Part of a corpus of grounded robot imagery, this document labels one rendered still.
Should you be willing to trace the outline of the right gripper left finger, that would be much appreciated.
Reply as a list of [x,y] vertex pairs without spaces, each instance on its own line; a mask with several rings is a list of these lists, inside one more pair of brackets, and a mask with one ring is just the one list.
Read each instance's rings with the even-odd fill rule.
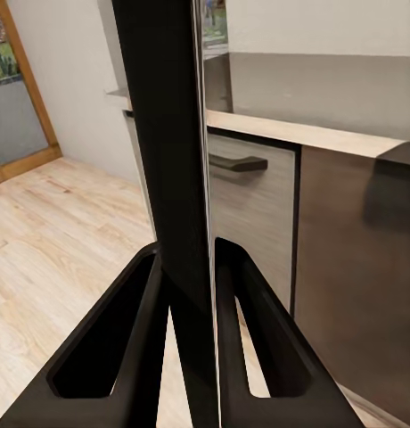
[[0,428],[156,428],[169,309],[154,242],[130,260]]

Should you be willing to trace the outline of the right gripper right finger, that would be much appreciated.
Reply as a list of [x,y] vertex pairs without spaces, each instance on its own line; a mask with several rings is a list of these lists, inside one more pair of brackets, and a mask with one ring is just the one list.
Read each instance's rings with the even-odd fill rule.
[[[270,398],[250,392],[235,298]],[[220,428],[364,428],[321,359],[239,244],[215,240]]]

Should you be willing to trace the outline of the poster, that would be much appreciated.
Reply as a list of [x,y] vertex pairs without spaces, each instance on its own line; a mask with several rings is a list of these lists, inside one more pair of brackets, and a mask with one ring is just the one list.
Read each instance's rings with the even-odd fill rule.
[[220,428],[201,0],[111,0],[193,428]]

